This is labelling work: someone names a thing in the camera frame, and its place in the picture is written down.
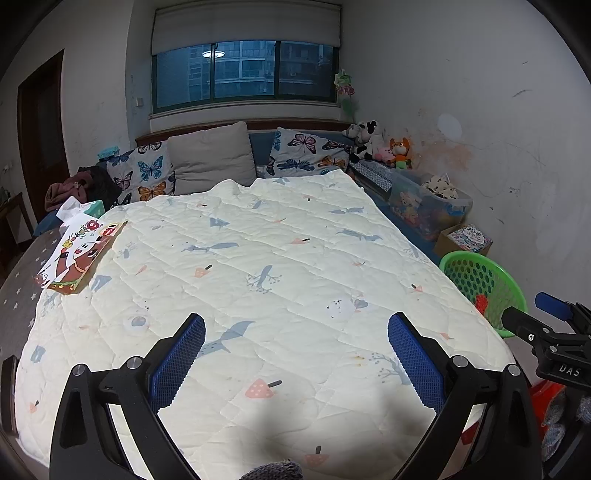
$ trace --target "green plastic basket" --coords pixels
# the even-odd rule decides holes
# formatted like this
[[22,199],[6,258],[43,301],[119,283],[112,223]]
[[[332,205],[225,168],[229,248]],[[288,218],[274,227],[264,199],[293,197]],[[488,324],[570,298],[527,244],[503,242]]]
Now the green plastic basket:
[[503,328],[501,315],[511,306],[527,313],[527,302],[517,282],[502,267],[480,254],[457,251],[443,257],[439,269],[472,303],[483,294],[488,300],[484,314],[488,322],[501,337],[514,336]]

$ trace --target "wooden door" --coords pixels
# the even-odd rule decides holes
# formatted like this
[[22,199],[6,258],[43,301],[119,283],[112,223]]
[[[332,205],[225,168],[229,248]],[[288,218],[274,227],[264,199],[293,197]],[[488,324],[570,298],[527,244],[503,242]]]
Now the wooden door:
[[45,194],[52,183],[70,176],[61,131],[63,50],[34,71],[18,88],[18,145],[22,172],[37,221],[47,212]]

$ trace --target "white quilt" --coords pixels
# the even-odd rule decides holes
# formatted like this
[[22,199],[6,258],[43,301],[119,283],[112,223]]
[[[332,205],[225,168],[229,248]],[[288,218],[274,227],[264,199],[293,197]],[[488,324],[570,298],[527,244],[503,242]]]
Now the white quilt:
[[[118,368],[191,312],[206,344],[159,415],[203,479],[285,458],[308,479],[391,479],[434,417],[388,342],[395,312],[478,368],[513,360],[340,170],[250,188],[227,180],[103,218],[128,223],[83,290],[42,293],[18,366],[19,441],[45,465],[72,366]],[[136,473],[150,478],[113,411]]]

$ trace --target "window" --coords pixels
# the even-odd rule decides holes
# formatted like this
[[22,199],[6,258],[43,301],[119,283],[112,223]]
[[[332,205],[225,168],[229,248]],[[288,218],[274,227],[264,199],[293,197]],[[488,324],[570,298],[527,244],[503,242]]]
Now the window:
[[231,99],[334,102],[338,51],[314,43],[245,40],[158,53],[152,60],[154,112]]

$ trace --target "plastic storage box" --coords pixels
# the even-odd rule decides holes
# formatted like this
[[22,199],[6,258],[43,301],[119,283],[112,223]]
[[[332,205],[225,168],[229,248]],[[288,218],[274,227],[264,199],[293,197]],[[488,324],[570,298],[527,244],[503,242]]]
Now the plastic storage box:
[[427,241],[435,241],[439,232],[461,223],[472,198],[458,190],[457,199],[442,199],[421,185],[433,175],[416,170],[391,170],[390,207],[405,223]]

